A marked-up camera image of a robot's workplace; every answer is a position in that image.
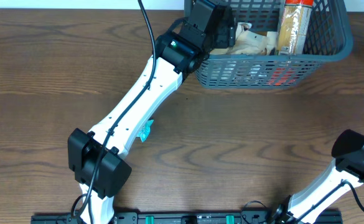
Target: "basket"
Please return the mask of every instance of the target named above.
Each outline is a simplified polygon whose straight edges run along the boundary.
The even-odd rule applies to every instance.
[[[277,31],[280,0],[225,0],[253,32]],[[192,1],[185,0],[188,16]],[[347,57],[353,36],[342,0],[314,0],[302,55],[210,55],[195,72],[205,88],[282,89],[297,85],[327,62]]]

